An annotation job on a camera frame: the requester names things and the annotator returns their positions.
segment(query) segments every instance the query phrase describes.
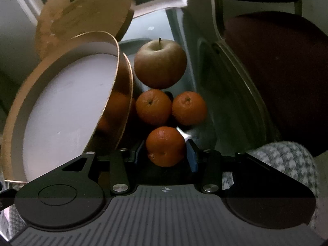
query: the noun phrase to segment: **apple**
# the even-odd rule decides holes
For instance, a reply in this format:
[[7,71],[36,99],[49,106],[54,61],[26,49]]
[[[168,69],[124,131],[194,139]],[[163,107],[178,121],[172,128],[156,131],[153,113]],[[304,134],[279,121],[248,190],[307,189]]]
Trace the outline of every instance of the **apple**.
[[183,76],[187,57],[183,48],[171,40],[154,40],[143,45],[134,59],[137,78],[153,89],[167,89]]

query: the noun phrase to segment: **metal screw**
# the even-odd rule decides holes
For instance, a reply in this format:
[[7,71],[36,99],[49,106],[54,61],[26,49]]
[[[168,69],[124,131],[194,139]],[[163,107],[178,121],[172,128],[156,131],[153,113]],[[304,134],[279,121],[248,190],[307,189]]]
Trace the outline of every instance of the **metal screw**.
[[203,186],[203,190],[206,192],[216,192],[219,190],[219,187],[215,184],[206,184]]
[[113,186],[113,191],[115,192],[123,192],[128,190],[129,186],[126,184],[116,184]]

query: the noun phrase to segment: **dark red chair cushion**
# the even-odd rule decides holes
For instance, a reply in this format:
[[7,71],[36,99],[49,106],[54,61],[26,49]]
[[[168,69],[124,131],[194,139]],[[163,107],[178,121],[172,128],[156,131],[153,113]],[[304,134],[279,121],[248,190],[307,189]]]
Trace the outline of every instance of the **dark red chair cushion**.
[[328,149],[328,37],[301,16],[258,12],[226,23],[225,40],[247,68],[284,140]]

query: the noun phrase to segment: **round wooden lid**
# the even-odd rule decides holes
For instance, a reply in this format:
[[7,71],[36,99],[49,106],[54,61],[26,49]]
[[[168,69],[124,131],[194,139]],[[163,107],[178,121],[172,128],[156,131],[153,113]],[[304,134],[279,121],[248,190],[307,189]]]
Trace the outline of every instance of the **round wooden lid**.
[[35,34],[40,58],[89,31],[105,31],[120,41],[132,21],[134,5],[134,0],[48,0]]

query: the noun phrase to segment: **checkered cloth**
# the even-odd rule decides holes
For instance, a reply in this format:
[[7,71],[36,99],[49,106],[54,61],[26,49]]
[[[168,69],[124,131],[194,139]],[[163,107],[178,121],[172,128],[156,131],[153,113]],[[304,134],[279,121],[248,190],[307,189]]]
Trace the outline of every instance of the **checkered cloth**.
[[[303,183],[318,198],[319,175],[317,167],[314,158],[303,146],[295,142],[276,142],[251,150],[248,154]],[[232,173],[224,172],[222,175],[222,189],[226,190],[232,184]],[[315,229],[317,217],[318,205],[309,223],[309,226],[313,229]]]

